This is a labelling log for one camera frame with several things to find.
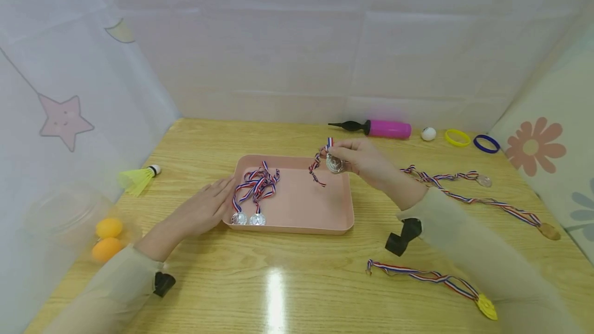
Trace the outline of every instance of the orange ping pong ball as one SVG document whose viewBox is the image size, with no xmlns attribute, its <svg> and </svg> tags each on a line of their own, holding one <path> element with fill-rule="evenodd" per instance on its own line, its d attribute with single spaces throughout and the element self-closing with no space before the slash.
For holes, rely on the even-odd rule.
<svg viewBox="0 0 594 334">
<path fill-rule="evenodd" d="M 121 251 L 122 248 L 124 248 L 124 246 L 120 240 L 115 239 L 115 237 L 108 237 L 95 244 L 93 250 L 91 251 L 91 255 L 93 256 L 94 260 L 101 263 L 106 263 L 114 255 Z"/>
<path fill-rule="evenodd" d="M 122 233 L 124 224 L 118 218 L 105 218 L 95 226 L 95 232 L 101 239 L 117 237 Z"/>
</svg>

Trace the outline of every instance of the pink tray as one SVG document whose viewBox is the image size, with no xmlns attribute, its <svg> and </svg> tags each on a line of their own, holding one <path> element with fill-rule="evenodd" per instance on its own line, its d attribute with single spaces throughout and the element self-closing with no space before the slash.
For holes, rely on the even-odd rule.
<svg viewBox="0 0 594 334">
<path fill-rule="evenodd" d="M 353 226 L 355 214 L 347 173 L 332 174 L 325 163 L 321 163 L 316 169 L 316 176 L 327 185 L 322 187 L 309 174 L 308 168 L 313 158 L 245 155 L 235 167 L 237 183 L 242 183 L 245 173 L 258 169 L 262 160 L 266 161 L 271 172 L 280 170 L 276 194 L 260 203 L 262 214 L 266 216 L 266 225 L 232 225 L 230 222 L 234 210 L 231 208 L 223 218 L 230 228 L 341 235 Z M 241 209 L 250 217 L 255 212 L 255 205 L 246 200 L 241 204 Z"/>
</svg>

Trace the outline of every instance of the flower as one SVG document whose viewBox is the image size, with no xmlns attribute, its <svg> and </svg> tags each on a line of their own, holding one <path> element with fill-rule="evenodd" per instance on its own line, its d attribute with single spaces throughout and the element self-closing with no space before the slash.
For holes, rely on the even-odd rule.
<svg viewBox="0 0 594 334">
<path fill-rule="evenodd" d="M 509 148 L 505 154 L 509 162 L 516 169 L 524 167 L 524 172 L 534 177 L 536 174 L 536 162 L 548 173 L 555 173 L 556 167 L 547 157 L 558 159 L 566 154 L 566 148 L 560 143 L 550 143 L 559 138 L 563 128 L 559 123 L 553 123 L 548 128 L 546 118 L 538 118 L 532 130 L 530 122 L 523 122 L 516 135 L 507 139 Z"/>
<path fill-rule="evenodd" d="M 594 193 L 594 178 L 590 179 L 590 191 Z M 585 194 L 580 192 L 574 192 L 571 194 L 571 199 L 576 204 L 583 206 L 587 209 L 578 209 L 571 212 L 570 216 L 575 221 L 594 221 L 594 201 L 587 197 Z M 588 241 L 594 241 L 594 223 L 587 223 L 581 225 L 575 225 L 566 227 L 567 233 L 581 229 L 583 236 Z"/>
</svg>

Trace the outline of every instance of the medal ribbon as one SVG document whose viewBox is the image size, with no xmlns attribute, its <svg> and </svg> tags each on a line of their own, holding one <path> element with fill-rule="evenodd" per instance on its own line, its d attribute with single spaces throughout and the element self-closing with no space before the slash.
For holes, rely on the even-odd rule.
<svg viewBox="0 0 594 334">
<path fill-rule="evenodd" d="M 516 217 L 517 219 L 519 219 L 523 222 L 526 222 L 527 224 L 529 224 L 531 226 L 535 226 L 536 228 L 539 228 L 543 224 L 540 221 L 539 217 L 537 217 L 536 214 L 534 214 L 534 213 L 530 213 L 530 212 L 527 212 L 526 210 L 522 210 L 522 209 L 517 209 L 512 205 L 497 201 L 496 199 L 490 198 L 490 197 L 489 198 L 474 198 L 474 197 L 460 196 L 455 193 L 449 192 L 441 184 L 439 184 L 439 181 L 441 179 L 447 179 L 448 181 L 455 181 L 458 178 L 476 180 L 476 178 L 478 177 L 479 174 L 478 174 L 478 172 L 476 172 L 474 170 L 469 171 L 468 173 L 457 173 L 455 175 L 438 174 L 433 177 L 431 177 L 426 172 L 418 171 L 414 165 L 411 165 L 411 166 L 407 167 L 406 169 L 400 169 L 400 170 L 407 174 L 417 174 L 419 176 L 419 179 L 417 179 L 417 181 L 433 183 L 439 190 L 441 190 L 441 192 L 443 192 L 444 194 L 446 194 L 449 197 L 455 198 L 458 201 L 464 202 L 466 204 L 482 203 L 482 204 L 486 204 L 486 205 L 497 206 L 500 209 L 504 210 L 505 212 Z"/>
<path fill-rule="evenodd" d="M 276 174 L 270 175 L 268 165 L 265 161 L 262 162 L 262 166 L 253 172 L 247 172 L 243 176 L 241 185 L 235 187 L 235 193 L 233 196 L 233 208 L 235 212 L 241 213 L 241 204 L 248 198 L 252 197 L 252 201 L 256 205 L 256 214 L 262 213 L 259 202 L 265 198 L 271 197 L 276 193 L 276 184 L 281 178 L 281 172 L 277 169 Z M 271 187 L 271 190 L 265 193 L 267 187 Z M 242 189 L 250 189 L 242 198 L 237 200 L 237 194 Z"/>
<path fill-rule="evenodd" d="M 312 165 L 309 166 L 309 173 L 313 177 L 313 181 L 319 183 L 322 187 L 326 187 L 325 183 L 320 182 L 320 180 L 316 177 L 314 170 L 320 167 L 320 159 L 325 157 L 328 153 L 330 147 L 334 146 L 334 139 L 332 137 L 328 137 L 328 143 L 320 149 L 320 151 L 316 154 L 315 158 L 313 159 Z"/>
<path fill-rule="evenodd" d="M 388 276 L 403 274 L 409 275 L 413 279 L 417 279 L 419 281 L 442 283 L 457 294 L 460 294 L 461 296 L 464 296 L 464 298 L 468 298 L 475 302 L 486 317 L 492 320 L 497 320 L 495 308 L 493 307 L 490 300 L 483 294 L 479 294 L 479 292 L 464 279 L 457 278 L 456 276 L 452 275 L 441 275 L 441 273 L 437 271 L 421 271 L 408 267 L 391 266 L 389 264 L 379 263 L 370 259 L 367 261 L 367 273 L 370 275 L 372 267 L 382 269 Z"/>
</svg>

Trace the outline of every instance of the moon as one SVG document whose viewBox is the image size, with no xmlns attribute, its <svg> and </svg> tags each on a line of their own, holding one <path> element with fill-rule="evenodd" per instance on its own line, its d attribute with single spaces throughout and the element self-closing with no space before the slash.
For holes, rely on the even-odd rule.
<svg viewBox="0 0 594 334">
<path fill-rule="evenodd" d="M 122 18 L 115 26 L 110 28 L 105 28 L 108 34 L 115 40 L 121 43 L 133 43 L 134 36 L 132 34 L 132 30 L 126 25 L 124 19 Z"/>
</svg>

